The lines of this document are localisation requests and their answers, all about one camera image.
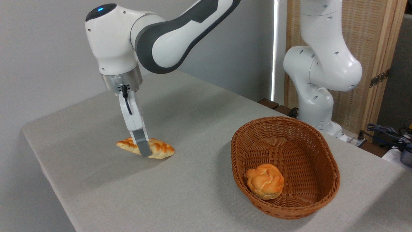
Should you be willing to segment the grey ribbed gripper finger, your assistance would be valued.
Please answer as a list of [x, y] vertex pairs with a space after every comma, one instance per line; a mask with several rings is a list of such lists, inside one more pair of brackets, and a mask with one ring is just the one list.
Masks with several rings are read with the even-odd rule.
[[134, 144], [136, 144], [143, 157], [150, 157], [152, 152], [148, 143], [148, 136], [144, 128], [133, 130], [130, 132]]

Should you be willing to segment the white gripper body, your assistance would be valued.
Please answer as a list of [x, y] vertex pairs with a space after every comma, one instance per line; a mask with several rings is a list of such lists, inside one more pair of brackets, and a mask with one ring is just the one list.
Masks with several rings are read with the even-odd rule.
[[140, 113], [140, 107], [135, 91], [122, 91], [118, 94], [122, 114], [129, 131], [135, 131], [144, 128], [143, 117]]

